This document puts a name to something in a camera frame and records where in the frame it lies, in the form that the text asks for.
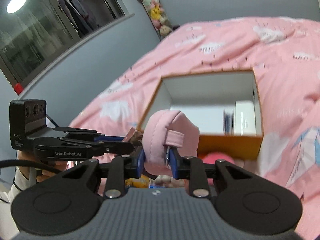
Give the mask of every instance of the glass door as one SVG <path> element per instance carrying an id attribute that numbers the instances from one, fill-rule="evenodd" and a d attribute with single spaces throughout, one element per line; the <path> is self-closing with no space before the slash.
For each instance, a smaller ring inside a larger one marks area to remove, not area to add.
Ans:
<path id="1" fill-rule="evenodd" d="M 57 0 L 0 0 L 0 10 L 0 68 L 13 86 L 80 39 Z"/>

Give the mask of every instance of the white sleeve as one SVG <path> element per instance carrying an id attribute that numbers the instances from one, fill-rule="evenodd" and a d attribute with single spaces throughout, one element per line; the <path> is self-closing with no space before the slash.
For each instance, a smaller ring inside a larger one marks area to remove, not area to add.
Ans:
<path id="1" fill-rule="evenodd" d="M 21 174 L 19 169 L 16 171 L 15 183 L 22 190 L 29 187 L 29 181 Z M 14 185 L 12 185 L 11 190 L 8 193 L 0 192 L 0 198 L 9 202 L 5 203 L 0 200 L 0 238 L 3 240 L 12 239 L 19 233 L 10 212 L 11 203 L 19 192 L 20 191 Z"/>
<path id="2" fill-rule="evenodd" d="M 22 173 L 20 172 L 19 169 L 17 169 L 16 171 L 16 176 L 14 179 L 16 185 L 22 189 L 25 190 L 26 188 L 29 187 L 29 180 L 27 180 Z M 16 197 L 16 195 L 18 195 L 20 193 L 20 190 L 18 190 L 15 185 L 11 186 L 11 189 L 8 193 L 3 192 L 3 194 L 6 196 L 6 200 L 10 203 L 12 203 L 12 201 L 14 200 L 14 198 Z"/>

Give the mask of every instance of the clothes hanging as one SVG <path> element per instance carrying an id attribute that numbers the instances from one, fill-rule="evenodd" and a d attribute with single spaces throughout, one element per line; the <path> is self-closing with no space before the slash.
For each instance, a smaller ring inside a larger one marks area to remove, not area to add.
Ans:
<path id="1" fill-rule="evenodd" d="M 97 19 L 94 16 L 94 14 L 92 13 L 92 11 L 90 10 L 89 6 L 84 2 L 84 0 L 71 0 L 74 4 L 74 6 L 76 7 L 76 9 L 78 9 L 78 11 L 81 13 L 83 12 L 84 14 L 82 15 L 84 17 L 84 19 L 87 21 L 87 23 L 91 26 L 91 28 L 93 30 L 96 30 L 99 28 L 98 24 L 97 24 Z"/>
<path id="2" fill-rule="evenodd" d="M 61 6 L 62 10 L 64 11 L 64 13 L 66 14 L 66 16 L 68 17 L 69 21 L 73 25 L 73 27 L 76 29 L 76 32 L 78 33 L 78 35 L 80 37 L 82 37 L 84 34 L 79 30 L 79 27 L 77 26 L 76 21 L 72 17 L 69 8 L 66 6 L 65 1 L 64 0 L 57 0 L 57 1 L 60 4 L 60 6 Z"/>
<path id="3" fill-rule="evenodd" d="M 60 4 L 62 10 L 64 11 L 64 13 L 67 15 L 67 17 L 69 18 L 70 22 L 76 26 L 76 22 L 73 19 L 70 10 L 68 9 L 68 7 L 66 6 L 66 3 L 64 2 L 64 0 L 58 0 L 58 3 Z"/>
<path id="4" fill-rule="evenodd" d="M 89 25 L 85 22 L 83 17 L 80 15 L 80 13 L 74 8 L 72 3 L 69 0 L 64 0 L 66 3 L 67 8 L 69 9 L 73 19 L 76 22 L 76 25 L 78 26 L 79 30 L 86 35 L 87 33 L 91 32 L 92 29 L 89 27 Z"/>

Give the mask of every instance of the bedding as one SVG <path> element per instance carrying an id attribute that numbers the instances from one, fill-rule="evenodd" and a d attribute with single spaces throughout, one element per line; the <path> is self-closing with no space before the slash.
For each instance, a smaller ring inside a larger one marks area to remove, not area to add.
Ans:
<path id="1" fill-rule="evenodd" d="M 244 168 L 301 198 L 296 232 L 314 240 L 320 234 L 318 22 L 255 17 L 183 25 L 98 95 L 71 126 L 124 136 L 137 125 L 162 75 L 247 68 L 254 69 L 258 83 L 264 139 L 257 161 L 245 161 Z"/>

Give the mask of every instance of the pink coin purse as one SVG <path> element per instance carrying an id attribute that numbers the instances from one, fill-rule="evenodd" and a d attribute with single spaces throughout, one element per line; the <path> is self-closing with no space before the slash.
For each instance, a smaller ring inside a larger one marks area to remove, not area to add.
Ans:
<path id="1" fill-rule="evenodd" d="M 146 125 L 142 145 L 146 160 L 144 167 L 152 175 L 172 176 L 166 163 L 168 147 L 177 147 L 180 156 L 197 156 L 199 128 L 178 110 L 160 110 Z"/>

